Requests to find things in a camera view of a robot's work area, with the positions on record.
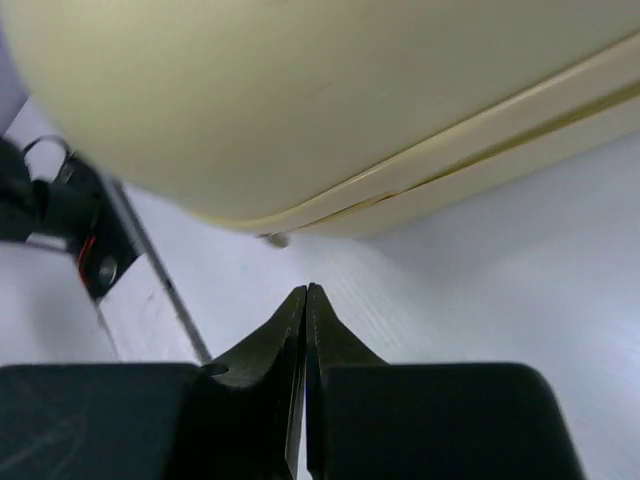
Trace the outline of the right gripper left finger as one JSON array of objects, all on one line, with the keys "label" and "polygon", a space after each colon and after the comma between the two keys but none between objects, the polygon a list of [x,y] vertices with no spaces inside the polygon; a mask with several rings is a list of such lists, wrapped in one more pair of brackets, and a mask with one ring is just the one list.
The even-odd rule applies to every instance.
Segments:
[{"label": "right gripper left finger", "polygon": [[305,379],[306,288],[203,368],[218,479],[295,479]]}]

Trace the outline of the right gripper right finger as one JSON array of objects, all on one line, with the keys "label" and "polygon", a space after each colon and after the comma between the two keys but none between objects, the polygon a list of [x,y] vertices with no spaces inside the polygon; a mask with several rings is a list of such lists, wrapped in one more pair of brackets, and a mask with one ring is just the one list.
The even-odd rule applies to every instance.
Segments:
[{"label": "right gripper right finger", "polygon": [[315,283],[305,328],[309,472],[314,479],[393,478],[393,368],[342,323]]}]

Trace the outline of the yellow hard-shell suitcase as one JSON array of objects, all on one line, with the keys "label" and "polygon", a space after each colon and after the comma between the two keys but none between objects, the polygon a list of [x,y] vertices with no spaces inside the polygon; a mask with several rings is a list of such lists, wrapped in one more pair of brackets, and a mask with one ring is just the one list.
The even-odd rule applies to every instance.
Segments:
[{"label": "yellow hard-shell suitcase", "polygon": [[639,126],[635,1],[5,1],[92,164],[220,227],[373,234]]}]

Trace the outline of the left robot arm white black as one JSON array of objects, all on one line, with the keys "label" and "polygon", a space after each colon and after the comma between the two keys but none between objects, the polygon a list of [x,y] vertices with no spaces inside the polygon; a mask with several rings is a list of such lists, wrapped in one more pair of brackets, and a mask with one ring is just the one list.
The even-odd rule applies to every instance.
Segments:
[{"label": "left robot arm white black", "polygon": [[63,221],[67,187],[60,181],[33,179],[27,154],[40,142],[56,143],[70,156],[68,144],[58,136],[41,136],[25,147],[1,137],[1,240],[25,243],[32,235],[67,240],[70,234]]}]

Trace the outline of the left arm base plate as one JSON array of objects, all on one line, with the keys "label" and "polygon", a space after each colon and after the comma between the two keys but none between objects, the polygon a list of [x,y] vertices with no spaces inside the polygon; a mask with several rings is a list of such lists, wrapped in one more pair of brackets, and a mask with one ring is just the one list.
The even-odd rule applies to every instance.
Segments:
[{"label": "left arm base plate", "polygon": [[23,153],[42,142],[59,146],[64,159],[54,179],[33,182],[37,232],[66,243],[85,289],[98,302],[144,253],[140,233],[118,182],[86,163],[59,136],[41,136]]}]

